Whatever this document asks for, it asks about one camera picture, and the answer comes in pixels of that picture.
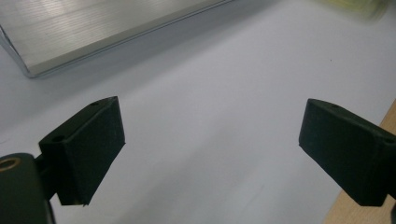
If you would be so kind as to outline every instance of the white surface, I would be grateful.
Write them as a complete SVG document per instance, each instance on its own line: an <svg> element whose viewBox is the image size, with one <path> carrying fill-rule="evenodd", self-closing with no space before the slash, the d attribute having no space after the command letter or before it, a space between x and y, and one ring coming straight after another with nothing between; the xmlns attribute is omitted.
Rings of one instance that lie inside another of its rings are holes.
<svg viewBox="0 0 396 224"><path fill-rule="evenodd" d="M59 224L320 223L339 188L298 147L307 98L378 124L396 96L396 8L364 25L309 1L234 1L39 79L0 49L0 148L120 97L127 144Z"/></svg>

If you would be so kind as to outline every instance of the yellow object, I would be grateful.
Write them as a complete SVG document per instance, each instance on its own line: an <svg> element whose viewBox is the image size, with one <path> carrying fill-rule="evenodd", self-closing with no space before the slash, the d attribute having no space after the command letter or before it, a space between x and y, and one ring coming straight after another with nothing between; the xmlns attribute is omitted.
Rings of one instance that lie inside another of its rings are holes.
<svg viewBox="0 0 396 224"><path fill-rule="evenodd" d="M375 19L386 11L389 0L325 0L332 5L359 14L364 18Z"/></svg>

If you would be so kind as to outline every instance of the aluminum plate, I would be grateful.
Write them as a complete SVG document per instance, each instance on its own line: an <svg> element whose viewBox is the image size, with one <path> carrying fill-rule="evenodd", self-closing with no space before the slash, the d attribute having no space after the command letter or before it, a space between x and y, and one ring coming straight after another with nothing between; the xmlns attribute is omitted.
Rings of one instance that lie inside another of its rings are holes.
<svg viewBox="0 0 396 224"><path fill-rule="evenodd" d="M37 77L229 0L2 0L0 44Z"/></svg>

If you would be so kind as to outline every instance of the aluminum profile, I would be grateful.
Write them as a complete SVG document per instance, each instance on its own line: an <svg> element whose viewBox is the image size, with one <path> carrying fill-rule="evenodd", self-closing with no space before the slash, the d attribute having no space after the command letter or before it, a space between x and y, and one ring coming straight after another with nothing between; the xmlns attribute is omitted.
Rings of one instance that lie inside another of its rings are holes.
<svg viewBox="0 0 396 224"><path fill-rule="evenodd" d="M0 44L28 77L230 0L2 0Z"/></svg>

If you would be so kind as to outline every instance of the black plastic jaw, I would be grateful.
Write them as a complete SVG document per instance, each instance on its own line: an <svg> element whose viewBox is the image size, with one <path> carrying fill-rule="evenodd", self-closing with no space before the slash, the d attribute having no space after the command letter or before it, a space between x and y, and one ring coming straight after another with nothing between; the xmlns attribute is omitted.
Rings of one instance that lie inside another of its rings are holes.
<svg viewBox="0 0 396 224"><path fill-rule="evenodd" d="M89 204L125 144L117 97L87 105L39 142L62 205Z"/></svg>
<svg viewBox="0 0 396 224"><path fill-rule="evenodd" d="M395 197L396 136L343 107L309 99L301 148L359 205Z"/></svg>

